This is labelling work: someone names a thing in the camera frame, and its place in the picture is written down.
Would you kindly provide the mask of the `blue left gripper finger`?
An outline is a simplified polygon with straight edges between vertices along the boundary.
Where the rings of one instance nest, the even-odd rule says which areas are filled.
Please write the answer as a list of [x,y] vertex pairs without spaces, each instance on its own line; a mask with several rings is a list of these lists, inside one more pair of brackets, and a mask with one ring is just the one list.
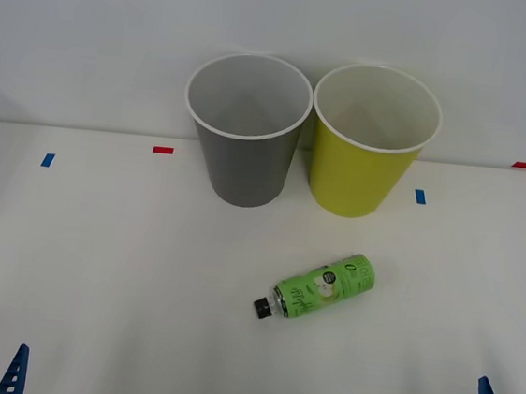
[[21,344],[0,381],[0,394],[24,394],[30,347]]

